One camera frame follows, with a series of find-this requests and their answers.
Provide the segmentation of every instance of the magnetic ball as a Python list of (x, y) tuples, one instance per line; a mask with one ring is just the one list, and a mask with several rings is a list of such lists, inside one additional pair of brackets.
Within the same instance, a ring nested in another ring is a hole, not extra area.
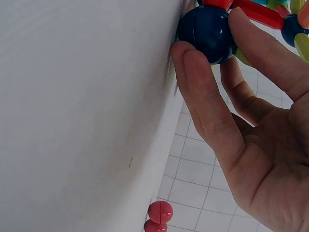
[(231, 58), (237, 50), (228, 25), (228, 13), (215, 6), (200, 6), (189, 11), (179, 22), (179, 40), (191, 43), (210, 64)]
[(157, 224), (151, 220), (148, 220), (145, 222), (144, 230), (145, 232), (167, 232), (168, 226), (166, 223)]
[(173, 217), (173, 208), (168, 202), (157, 201), (149, 206), (148, 215), (157, 224), (167, 223)]
[(294, 39), (298, 33), (309, 34), (308, 29), (300, 26), (297, 20), (297, 15), (291, 14), (284, 18), (284, 25), (281, 30), (282, 37), (292, 47), (295, 47)]

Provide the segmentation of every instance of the white surface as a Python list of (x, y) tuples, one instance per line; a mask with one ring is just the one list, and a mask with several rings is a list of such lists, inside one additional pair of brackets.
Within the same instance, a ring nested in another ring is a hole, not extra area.
[(0, 231), (142, 230), (181, 110), (169, 47), (182, 10), (0, 2)]

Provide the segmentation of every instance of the red ball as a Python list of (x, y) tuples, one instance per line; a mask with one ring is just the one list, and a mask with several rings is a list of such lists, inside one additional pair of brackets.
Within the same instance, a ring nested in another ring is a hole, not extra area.
[(168, 202), (157, 201), (149, 206), (148, 215), (157, 224), (167, 223), (173, 217), (173, 208)]
[(167, 232), (168, 226), (166, 223), (157, 224), (151, 220), (148, 220), (145, 222), (144, 230), (145, 232)]

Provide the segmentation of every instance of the fingernail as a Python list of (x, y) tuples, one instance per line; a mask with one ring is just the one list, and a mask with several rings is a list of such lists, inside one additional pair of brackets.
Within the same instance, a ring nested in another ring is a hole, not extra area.
[(239, 14), (247, 21), (250, 21), (248, 16), (244, 13), (244, 11), (238, 6), (236, 7), (236, 10), (239, 12)]

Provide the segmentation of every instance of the red rod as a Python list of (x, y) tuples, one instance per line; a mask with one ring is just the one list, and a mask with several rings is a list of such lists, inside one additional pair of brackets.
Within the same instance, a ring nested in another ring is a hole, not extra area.
[(286, 9), (285, 6), (283, 6), (283, 5), (276, 6), (276, 11), (281, 15), (282, 18), (285, 18), (286, 16), (291, 14), (288, 11), (288, 9)]
[(240, 7), (248, 18), (273, 29), (282, 29), (284, 19), (276, 11), (250, 0), (234, 0), (233, 8)]

